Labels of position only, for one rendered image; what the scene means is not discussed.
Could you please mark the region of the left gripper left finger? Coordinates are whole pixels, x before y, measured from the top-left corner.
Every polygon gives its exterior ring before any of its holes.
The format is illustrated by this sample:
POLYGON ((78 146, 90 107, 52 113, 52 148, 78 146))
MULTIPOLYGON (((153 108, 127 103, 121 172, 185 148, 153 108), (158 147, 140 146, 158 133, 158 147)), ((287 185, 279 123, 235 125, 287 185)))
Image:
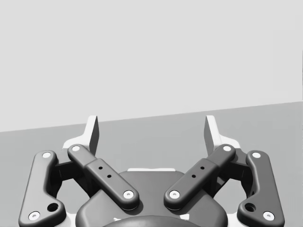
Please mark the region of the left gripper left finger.
POLYGON ((99 124, 88 117, 82 135, 64 142, 58 153, 52 150, 35 154, 24 194, 19 227, 58 227, 68 214, 57 194, 63 181, 74 179, 92 197, 102 190, 123 210, 140 204, 138 191, 103 159, 96 158, 99 124))

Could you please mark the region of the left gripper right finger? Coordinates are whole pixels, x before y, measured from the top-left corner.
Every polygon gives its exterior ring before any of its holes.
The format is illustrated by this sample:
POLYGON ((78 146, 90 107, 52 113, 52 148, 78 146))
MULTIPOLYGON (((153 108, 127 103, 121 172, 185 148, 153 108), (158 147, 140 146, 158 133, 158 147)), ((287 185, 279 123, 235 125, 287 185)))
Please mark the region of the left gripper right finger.
POLYGON ((240 224, 284 227, 285 217, 268 154, 259 150, 244 153, 238 141, 219 133, 212 115, 205 118, 204 140, 208 156, 165 191, 166 208, 184 208, 204 187, 214 196, 233 179, 241 183, 246 193, 236 212, 240 224))

